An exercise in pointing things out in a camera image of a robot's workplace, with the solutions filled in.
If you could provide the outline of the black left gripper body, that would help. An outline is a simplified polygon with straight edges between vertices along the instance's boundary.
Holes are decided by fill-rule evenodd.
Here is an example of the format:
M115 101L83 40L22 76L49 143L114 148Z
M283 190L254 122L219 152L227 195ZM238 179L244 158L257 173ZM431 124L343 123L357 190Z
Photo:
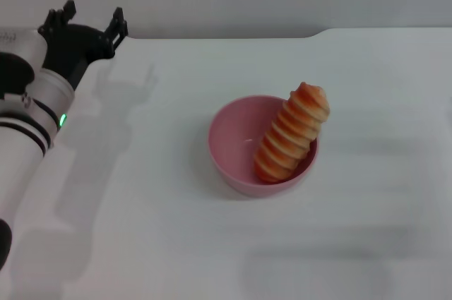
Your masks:
M104 30L87 25L68 24L59 28L40 28L47 42L43 68L59 74L76 89L91 63L111 59L115 54L115 24Z

